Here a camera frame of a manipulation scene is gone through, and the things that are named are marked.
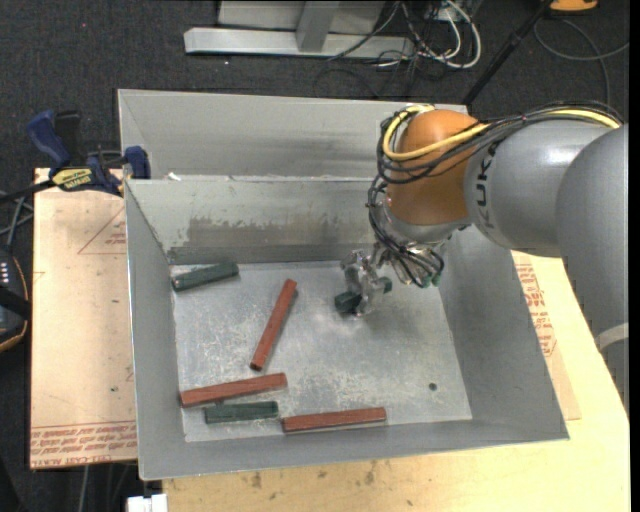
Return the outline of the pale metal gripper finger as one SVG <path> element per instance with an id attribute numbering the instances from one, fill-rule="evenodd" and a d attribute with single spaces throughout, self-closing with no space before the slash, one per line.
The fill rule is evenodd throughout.
<path id="1" fill-rule="evenodd" d="M 382 298 L 382 282 L 379 279 L 363 277 L 361 281 L 361 300 L 357 306 L 359 315 L 373 312 Z"/>
<path id="2" fill-rule="evenodd" d="M 360 254 L 349 253 L 341 260 L 340 267 L 344 273 L 347 291 L 356 296 L 360 296 L 362 294 L 362 286 L 360 282 Z"/>

